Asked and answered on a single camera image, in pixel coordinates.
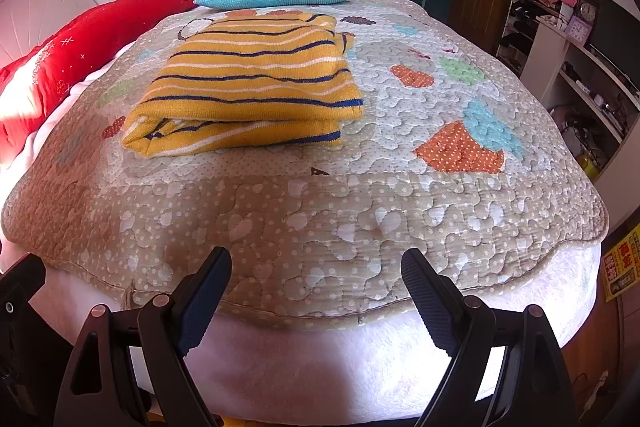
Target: orange patch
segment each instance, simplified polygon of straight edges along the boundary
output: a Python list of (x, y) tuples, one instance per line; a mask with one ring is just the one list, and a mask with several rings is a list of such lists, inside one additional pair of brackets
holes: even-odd
[(300, 15), (300, 10), (274, 10), (272, 12), (268, 12), (265, 15)]
[(391, 72), (400, 79), (406, 87), (433, 86), (433, 77), (421, 71), (410, 70), (406, 66), (392, 66)]
[(497, 174), (504, 163), (504, 153), (481, 147), (462, 120), (447, 123), (415, 153), (436, 171), (444, 172)]
[(126, 118), (126, 116), (116, 118), (111, 125), (105, 127), (100, 134), (102, 136), (102, 139), (106, 140), (108, 138), (113, 138), (114, 136), (116, 136), (116, 134), (120, 132), (120, 129), (122, 129)]
[(233, 10), (231, 12), (227, 12), (225, 15), (229, 18), (233, 17), (251, 17), (253, 15), (257, 15), (258, 12), (256, 10)]

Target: red pillow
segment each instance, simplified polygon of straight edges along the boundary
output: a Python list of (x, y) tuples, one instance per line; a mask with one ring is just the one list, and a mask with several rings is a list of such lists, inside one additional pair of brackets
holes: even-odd
[(0, 166), (11, 163), (68, 95), (125, 44), (194, 0), (115, 0), (80, 14), (25, 57), (0, 70)]

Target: bed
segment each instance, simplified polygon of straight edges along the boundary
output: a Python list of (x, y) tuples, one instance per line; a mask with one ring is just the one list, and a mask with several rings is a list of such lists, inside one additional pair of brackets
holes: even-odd
[[(118, 152), (100, 136), (117, 134), (178, 32), (225, 15), (198, 8), (164, 19), (74, 86), (2, 173), (0, 264), (34, 251), (48, 265), (34, 309), (73, 341), (92, 306), (117, 310), (171, 291), (222, 244), (232, 282), (186, 363), (212, 411), (294, 425), (424, 410), (449, 359), (399, 278), (410, 247), (491, 307), (541, 305), (567, 343), (594, 303), (608, 217), (542, 106), (500, 62), (409, 1), (283, 9), (327, 13), (356, 37), (347, 58), (366, 116), (345, 124), (344, 146), (146, 163)], [(438, 143), (460, 136), (479, 159), (447, 171), (456, 159), (438, 157)], [(76, 187), (71, 204), (64, 192)], [(98, 239), (81, 239), (84, 216), (105, 223)], [(481, 396), (497, 380), (494, 351)], [(134, 363), (151, 391), (140, 352)]]

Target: yellow sign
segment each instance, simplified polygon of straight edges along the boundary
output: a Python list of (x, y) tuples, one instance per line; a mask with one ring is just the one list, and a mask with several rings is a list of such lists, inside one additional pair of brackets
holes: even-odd
[(602, 258), (602, 280), (607, 301), (615, 299), (638, 282), (640, 270), (640, 225)]

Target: blue patch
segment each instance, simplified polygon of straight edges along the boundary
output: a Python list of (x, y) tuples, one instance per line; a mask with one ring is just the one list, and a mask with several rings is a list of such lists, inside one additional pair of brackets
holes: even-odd
[(82, 145), (82, 134), (86, 133), (84, 128), (76, 130), (66, 141), (63, 148), (56, 156), (56, 163), (63, 166), (71, 166), (76, 161), (76, 152)]
[(146, 58), (149, 58), (150, 56), (154, 55), (155, 51), (154, 50), (144, 50), (140, 55), (138, 55), (136, 57), (136, 59), (133, 61), (134, 64), (138, 64), (140, 62), (142, 62), (143, 60), (145, 60)]
[(418, 33), (420, 33), (420, 30), (417, 30), (415, 28), (411, 28), (411, 26), (402, 26), (400, 24), (394, 24), (394, 29), (398, 33), (402, 33), (402, 35), (407, 36), (407, 37), (412, 37), (412, 36), (417, 35)]
[(494, 114), (478, 99), (473, 99), (464, 110), (463, 119), (471, 138), (493, 152), (508, 150), (522, 159), (522, 144), (513, 131), (495, 118)]

